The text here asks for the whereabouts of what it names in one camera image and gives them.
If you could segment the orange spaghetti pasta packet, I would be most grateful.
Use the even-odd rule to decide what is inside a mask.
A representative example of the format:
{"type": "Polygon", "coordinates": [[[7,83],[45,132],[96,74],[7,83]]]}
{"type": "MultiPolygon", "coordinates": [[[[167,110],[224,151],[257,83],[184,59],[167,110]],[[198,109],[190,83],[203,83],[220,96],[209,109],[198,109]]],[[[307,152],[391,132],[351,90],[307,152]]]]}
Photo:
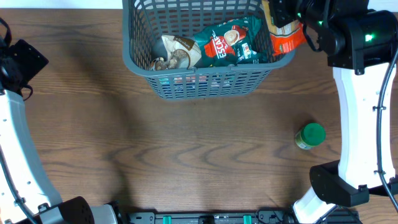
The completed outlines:
{"type": "Polygon", "coordinates": [[[293,21],[278,28],[273,24],[268,0],[262,0],[264,16],[270,33],[273,56],[282,55],[295,50],[299,45],[306,43],[303,34],[303,24],[293,21]]]}

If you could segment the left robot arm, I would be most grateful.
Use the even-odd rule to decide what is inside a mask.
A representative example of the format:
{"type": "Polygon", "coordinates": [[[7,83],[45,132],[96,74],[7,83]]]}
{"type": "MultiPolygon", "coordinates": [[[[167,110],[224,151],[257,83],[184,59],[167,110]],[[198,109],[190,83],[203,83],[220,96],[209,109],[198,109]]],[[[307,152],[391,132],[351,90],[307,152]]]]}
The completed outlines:
{"type": "Polygon", "coordinates": [[[117,203],[64,201],[44,171],[25,116],[22,89],[48,60],[24,40],[1,38],[2,223],[122,223],[117,203]]]}

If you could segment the green Nescafe coffee bag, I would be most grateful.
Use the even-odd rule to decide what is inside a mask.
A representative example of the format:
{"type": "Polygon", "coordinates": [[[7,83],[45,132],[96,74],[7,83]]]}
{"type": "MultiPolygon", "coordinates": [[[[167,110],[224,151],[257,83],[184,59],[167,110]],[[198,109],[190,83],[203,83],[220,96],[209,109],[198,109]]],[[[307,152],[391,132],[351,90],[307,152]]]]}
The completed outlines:
{"type": "Polygon", "coordinates": [[[231,19],[207,26],[194,35],[204,67],[267,63],[268,56],[255,49],[255,37],[263,25],[255,16],[231,19]]]}

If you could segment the beige brown snack pouch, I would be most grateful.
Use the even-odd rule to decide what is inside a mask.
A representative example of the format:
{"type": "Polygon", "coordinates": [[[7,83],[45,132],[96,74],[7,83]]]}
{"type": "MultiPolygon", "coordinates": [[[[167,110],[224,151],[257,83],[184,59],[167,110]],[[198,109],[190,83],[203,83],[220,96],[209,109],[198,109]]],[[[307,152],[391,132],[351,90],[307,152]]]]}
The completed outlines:
{"type": "Polygon", "coordinates": [[[192,68],[201,60],[197,42],[179,35],[163,35],[152,48],[150,71],[192,68]]]}

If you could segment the blue Kleenex tissue multipack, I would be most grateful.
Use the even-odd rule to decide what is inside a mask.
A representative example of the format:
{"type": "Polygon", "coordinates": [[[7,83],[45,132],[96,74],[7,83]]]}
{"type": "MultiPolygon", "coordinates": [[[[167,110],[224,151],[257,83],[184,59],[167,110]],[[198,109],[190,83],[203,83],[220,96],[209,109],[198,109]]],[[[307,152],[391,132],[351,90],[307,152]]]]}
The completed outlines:
{"type": "Polygon", "coordinates": [[[212,75],[212,79],[208,75],[201,75],[199,78],[196,76],[187,76],[174,78],[160,78],[159,82],[164,91],[174,91],[176,93],[183,93],[184,89],[188,94],[194,94],[195,90],[206,92],[209,88],[211,91],[218,91],[220,88],[229,88],[234,82],[234,75],[212,75]]]}

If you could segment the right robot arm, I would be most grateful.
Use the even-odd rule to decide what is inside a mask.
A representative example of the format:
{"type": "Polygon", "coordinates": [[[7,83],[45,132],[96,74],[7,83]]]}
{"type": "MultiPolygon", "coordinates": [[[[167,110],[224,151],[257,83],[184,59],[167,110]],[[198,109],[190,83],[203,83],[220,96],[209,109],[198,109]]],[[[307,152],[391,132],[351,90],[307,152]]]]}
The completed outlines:
{"type": "Polygon", "coordinates": [[[270,22],[299,22],[318,36],[309,42],[325,52],[338,90],[341,157],[313,166],[311,186],[286,214],[286,223],[339,223],[356,220],[351,207],[371,195],[397,204],[397,174],[390,144],[390,102],[397,63],[397,18],[367,1],[266,1],[270,22]]]}

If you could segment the green lidded jar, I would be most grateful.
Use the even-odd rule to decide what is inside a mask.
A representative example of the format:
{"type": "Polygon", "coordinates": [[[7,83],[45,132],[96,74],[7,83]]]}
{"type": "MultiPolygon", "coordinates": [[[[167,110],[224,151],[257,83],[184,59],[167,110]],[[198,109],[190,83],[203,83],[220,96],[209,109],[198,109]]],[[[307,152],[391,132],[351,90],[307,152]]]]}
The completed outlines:
{"type": "Polygon", "coordinates": [[[318,123],[308,123],[295,135],[296,145],[304,150],[310,150],[324,142],[326,132],[318,123]]]}

